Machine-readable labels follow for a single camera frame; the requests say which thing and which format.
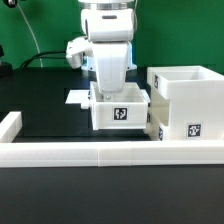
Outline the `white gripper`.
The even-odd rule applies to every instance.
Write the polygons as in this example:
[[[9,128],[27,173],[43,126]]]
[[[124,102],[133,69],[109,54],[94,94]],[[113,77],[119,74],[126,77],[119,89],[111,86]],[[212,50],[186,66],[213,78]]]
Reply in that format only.
[[[83,9],[81,25],[93,52],[99,91],[120,91],[128,68],[129,42],[134,36],[134,11]]]

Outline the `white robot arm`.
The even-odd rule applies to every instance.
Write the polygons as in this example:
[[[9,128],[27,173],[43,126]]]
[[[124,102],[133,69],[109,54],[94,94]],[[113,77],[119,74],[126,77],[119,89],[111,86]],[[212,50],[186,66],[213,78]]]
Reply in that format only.
[[[135,0],[78,0],[84,36],[69,41],[66,59],[73,69],[92,57],[101,93],[120,91],[128,69],[129,43],[135,32]]]

